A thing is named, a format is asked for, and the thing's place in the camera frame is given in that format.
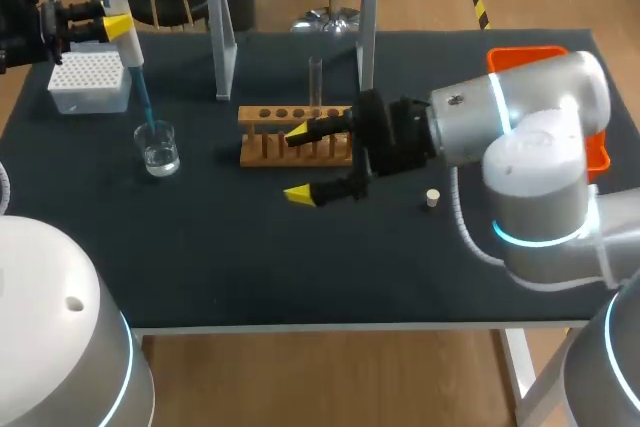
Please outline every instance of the pipette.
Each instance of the pipette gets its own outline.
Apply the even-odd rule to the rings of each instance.
[[[103,0],[103,2],[105,14],[108,16],[131,14],[128,0]],[[140,103],[144,108],[144,114],[147,118],[147,122],[151,126],[152,132],[155,132],[153,109],[151,108],[151,100],[149,99],[149,92],[147,91],[147,85],[142,71],[144,57],[142,56],[140,40],[138,39],[138,33],[135,27],[130,29],[124,35],[118,37],[114,43],[118,48],[122,65],[129,69],[131,78],[136,86],[136,90],[138,91]]]

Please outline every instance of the test tube rack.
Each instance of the test tube rack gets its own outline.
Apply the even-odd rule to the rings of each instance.
[[[242,167],[348,167],[351,134],[335,134],[319,142],[289,147],[285,133],[314,117],[342,115],[349,107],[240,106],[238,124],[242,136]],[[264,132],[256,132],[262,127]],[[270,133],[274,128],[278,133]]]

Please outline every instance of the black tabletop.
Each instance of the black tabletop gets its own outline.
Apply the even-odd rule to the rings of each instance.
[[[468,252],[456,231],[441,161],[381,180],[370,198],[323,209],[287,203],[282,190],[340,169],[243,169],[237,105],[308,101],[307,61],[324,59],[325,104],[357,92],[353,38],[252,34],[239,40],[232,103],[215,102],[206,35],[141,35],[157,117],[176,128],[182,165],[154,181],[129,111],[61,116],[38,65],[0,140],[12,181],[8,214],[52,224],[91,257],[133,327],[386,322],[585,320],[610,296],[599,284],[535,293]],[[587,31],[379,33],[375,85],[387,100],[486,73],[499,46],[557,44],[599,55]],[[612,87],[602,192],[640,186],[637,130]],[[479,167],[461,169],[472,236],[500,255]],[[418,208],[426,189],[437,208]]]

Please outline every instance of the wooden floor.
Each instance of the wooden floor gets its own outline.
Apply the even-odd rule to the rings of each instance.
[[[297,15],[326,3],[258,0],[258,28],[285,31]],[[640,0],[484,3],[494,29],[593,29],[627,107],[640,120]],[[477,29],[478,22],[471,0],[380,0],[379,27],[463,30]],[[26,71],[0,78],[0,127]],[[527,335],[539,371],[563,332]],[[513,425],[502,352],[486,331],[167,337],[149,354],[158,427]],[[547,425],[564,425],[562,415]]]

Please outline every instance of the orange container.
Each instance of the orange container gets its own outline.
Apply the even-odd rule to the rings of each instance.
[[[489,72],[500,72],[530,62],[548,59],[557,55],[565,55],[568,51],[558,45],[542,45],[532,47],[505,47],[491,49],[487,54]],[[606,172],[611,165],[611,159],[605,148],[605,131],[587,137],[585,147],[587,150],[587,172],[589,182],[598,175]]]

